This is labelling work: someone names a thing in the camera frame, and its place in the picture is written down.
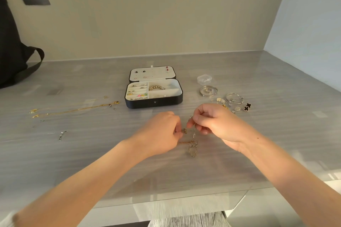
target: black jewelry box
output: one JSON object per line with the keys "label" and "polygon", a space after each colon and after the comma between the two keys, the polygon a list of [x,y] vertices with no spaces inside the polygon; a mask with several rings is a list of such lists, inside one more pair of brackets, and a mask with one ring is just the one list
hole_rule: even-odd
{"label": "black jewelry box", "polygon": [[183,91],[173,67],[135,68],[130,71],[129,82],[125,101],[130,109],[177,105],[182,102]]}

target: hand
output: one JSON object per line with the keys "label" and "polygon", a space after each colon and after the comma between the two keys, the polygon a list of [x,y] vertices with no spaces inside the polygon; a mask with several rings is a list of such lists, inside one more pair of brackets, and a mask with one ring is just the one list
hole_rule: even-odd
{"label": "hand", "polygon": [[214,103],[205,103],[195,109],[193,117],[187,122],[187,127],[191,128],[194,124],[202,134],[213,133],[239,152],[243,152],[242,144],[260,135],[229,109]]}
{"label": "hand", "polygon": [[129,140],[147,158],[175,148],[182,135],[180,117],[169,111],[152,117]]}

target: countertop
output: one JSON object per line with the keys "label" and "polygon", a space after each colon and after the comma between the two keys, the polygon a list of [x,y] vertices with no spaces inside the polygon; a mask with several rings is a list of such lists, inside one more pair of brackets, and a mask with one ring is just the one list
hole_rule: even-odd
{"label": "countertop", "polygon": [[[151,65],[174,68],[183,102],[127,108],[130,70]],[[197,77],[202,74],[213,77],[211,85],[218,88],[213,98],[199,94]],[[230,92],[252,104],[251,111],[236,112],[239,117],[323,181],[341,179],[341,93],[265,51],[44,62],[28,79],[0,89],[0,211],[24,207],[132,135],[153,115],[171,110],[185,127],[199,104]],[[113,101],[120,104],[32,118]],[[148,158],[95,207],[233,192],[238,202],[247,190],[272,186],[247,158],[218,138],[196,136],[196,158],[189,156],[186,145]],[[184,140],[190,138],[191,131]]]}

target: metal lid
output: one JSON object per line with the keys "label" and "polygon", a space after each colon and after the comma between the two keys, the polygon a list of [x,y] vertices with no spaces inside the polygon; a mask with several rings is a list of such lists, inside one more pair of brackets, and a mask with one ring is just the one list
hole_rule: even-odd
{"label": "metal lid", "polygon": [[203,87],[200,88],[200,94],[204,97],[212,97],[216,95],[218,92],[217,87],[210,86],[210,85],[204,85]]}

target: backpack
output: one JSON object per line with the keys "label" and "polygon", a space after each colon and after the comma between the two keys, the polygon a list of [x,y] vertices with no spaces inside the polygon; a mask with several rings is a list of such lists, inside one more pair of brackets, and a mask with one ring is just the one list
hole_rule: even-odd
{"label": "backpack", "polygon": [[[39,53],[41,61],[28,68],[26,62],[35,51]],[[7,0],[0,0],[0,88],[14,85],[30,76],[40,67],[44,56],[42,49],[22,44]]]}

